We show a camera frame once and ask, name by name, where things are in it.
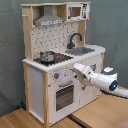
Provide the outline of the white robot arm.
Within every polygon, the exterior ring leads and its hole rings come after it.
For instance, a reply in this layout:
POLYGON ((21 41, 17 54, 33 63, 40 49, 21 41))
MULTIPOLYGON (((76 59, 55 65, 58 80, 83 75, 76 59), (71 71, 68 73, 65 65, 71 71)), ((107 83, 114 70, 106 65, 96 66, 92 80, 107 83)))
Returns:
POLYGON ((92 86, 96 86, 111 95, 128 99, 128 90, 117 87, 117 73, 113 68, 106 67, 100 73, 96 73, 90 66, 76 63, 73 66, 73 71, 82 85, 88 81, 92 86))

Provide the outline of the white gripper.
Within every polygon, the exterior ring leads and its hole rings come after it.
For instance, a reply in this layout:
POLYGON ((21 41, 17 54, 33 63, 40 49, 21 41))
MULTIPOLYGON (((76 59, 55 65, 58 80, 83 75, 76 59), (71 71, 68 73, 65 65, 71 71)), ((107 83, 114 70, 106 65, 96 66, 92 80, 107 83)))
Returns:
POLYGON ((90 78, 94 71, 90 66, 85 66, 79 63, 76 63, 72 67, 73 71, 76 73, 77 79, 83 86, 90 86, 90 78))

